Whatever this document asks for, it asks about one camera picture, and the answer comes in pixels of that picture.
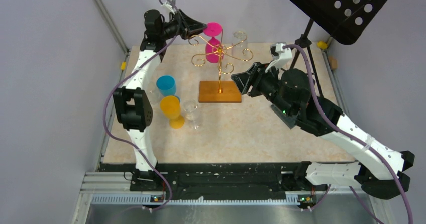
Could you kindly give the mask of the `blue wine glass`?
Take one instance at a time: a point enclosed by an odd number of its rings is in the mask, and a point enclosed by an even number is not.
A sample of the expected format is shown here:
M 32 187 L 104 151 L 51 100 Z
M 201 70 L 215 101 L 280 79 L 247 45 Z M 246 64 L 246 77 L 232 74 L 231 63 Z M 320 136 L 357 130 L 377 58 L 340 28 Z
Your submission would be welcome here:
M 159 77 L 156 81 L 156 87 L 161 95 L 161 100 L 167 96 L 174 96 L 180 102 L 180 98 L 176 95 L 176 82 L 172 76 L 163 75 Z

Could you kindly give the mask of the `yellow wine glass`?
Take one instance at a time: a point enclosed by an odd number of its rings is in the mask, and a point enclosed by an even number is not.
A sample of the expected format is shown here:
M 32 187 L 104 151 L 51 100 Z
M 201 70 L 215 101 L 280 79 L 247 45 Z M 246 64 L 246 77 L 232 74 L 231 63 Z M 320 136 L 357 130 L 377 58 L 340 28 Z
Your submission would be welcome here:
M 180 102 L 175 96 L 166 96 L 160 101 L 160 109 L 168 118 L 170 127 L 178 129 L 183 127 L 185 119 L 181 115 Z

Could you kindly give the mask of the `clear wine glass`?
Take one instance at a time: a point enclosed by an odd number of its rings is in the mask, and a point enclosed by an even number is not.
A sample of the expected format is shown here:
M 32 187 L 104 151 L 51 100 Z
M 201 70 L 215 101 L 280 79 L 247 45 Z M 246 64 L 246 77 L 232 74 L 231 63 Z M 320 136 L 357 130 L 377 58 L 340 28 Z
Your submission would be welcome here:
M 245 59 L 248 57 L 248 53 L 245 53 L 244 49 L 247 48 L 247 34 L 242 31 L 238 30 L 233 32 L 233 38 L 232 38 L 232 56 L 238 59 Z
M 188 100 L 183 103 L 185 118 L 189 121 L 194 129 L 200 128 L 200 114 L 197 101 Z
M 147 97 L 151 105 L 157 105 L 162 99 L 162 95 L 155 86 L 149 86 L 147 88 Z

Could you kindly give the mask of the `clear wine glass back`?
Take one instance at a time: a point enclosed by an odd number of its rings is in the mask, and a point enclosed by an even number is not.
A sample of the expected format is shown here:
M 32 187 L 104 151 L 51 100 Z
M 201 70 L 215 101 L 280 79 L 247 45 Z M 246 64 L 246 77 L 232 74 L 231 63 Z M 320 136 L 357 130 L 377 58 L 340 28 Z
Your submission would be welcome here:
M 238 59 L 245 59 L 248 57 L 248 53 L 245 53 L 244 49 L 247 48 L 247 34 L 242 31 L 238 30 L 233 32 L 233 38 L 232 38 L 232 56 Z

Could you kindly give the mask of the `clear wine glass front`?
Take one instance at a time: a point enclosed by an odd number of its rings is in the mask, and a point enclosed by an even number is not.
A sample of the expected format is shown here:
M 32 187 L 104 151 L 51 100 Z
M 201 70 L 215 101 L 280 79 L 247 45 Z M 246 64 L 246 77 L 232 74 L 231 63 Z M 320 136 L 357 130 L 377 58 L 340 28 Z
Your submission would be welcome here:
M 151 105 L 157 105 L 162 99 L 162 95 L 155 86 L 149 86 L 147 88 L 147 97 Z

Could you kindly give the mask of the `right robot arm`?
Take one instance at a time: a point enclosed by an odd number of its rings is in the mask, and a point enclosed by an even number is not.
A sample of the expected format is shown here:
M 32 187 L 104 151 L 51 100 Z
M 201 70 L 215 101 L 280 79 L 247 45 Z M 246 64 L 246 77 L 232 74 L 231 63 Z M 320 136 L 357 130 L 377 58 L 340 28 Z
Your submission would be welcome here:
M 349 163 L 302 162 L 294 171 L 295 185 L 341 185 L 359 187 L 365 193 L 389 200 L 407 192 L 414 154 L 394 151 L 357 127 L 333 102 L 312 94 L 307 73 L 299 69 L 280 72 L 267 64 L 254 63 L 231 80 L 241 94 L 263 96 L 289 121 L 289 125 L 330 141 L 354 157 Z

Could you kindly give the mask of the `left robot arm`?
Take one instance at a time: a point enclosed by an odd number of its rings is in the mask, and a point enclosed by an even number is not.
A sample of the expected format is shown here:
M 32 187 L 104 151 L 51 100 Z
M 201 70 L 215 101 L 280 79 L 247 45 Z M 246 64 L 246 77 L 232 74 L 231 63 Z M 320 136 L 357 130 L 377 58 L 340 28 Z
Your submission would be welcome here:
M 163 60 L 167 40 L 178 36 L 188 40 L 201 34 L 207 24 L 194 20 L 182 10 L 170 13 L 168 21 L 158 10 L 148 10 L 144 13 L 144 25 L 146 29 L 136 65 L 129 78 L 113 91 L 112 97 L 117 121 L 128 133 L 135 151 L 136 178 L 141 179 L 148 190 L 156 190 L 161 177 L 154 172 L 157 159 L 149 135 L 153 109 L 146 88 Z

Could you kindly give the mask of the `pink wine glass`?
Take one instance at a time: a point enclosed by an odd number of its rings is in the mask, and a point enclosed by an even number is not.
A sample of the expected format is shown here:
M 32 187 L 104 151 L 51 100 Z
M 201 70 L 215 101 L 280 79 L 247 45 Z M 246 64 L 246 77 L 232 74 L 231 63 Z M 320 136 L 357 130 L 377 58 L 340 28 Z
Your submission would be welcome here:
M 219 56 L 214 52 L 218 49 L 221 42 L 216 39 L 217 36 L 222 34 L 222 26 L 216 22 L 207 23 L 207 28 L 204 29 L 203 33 L 210 37 L 205 47 L 206 60 L 210 63 L 218 63 Z

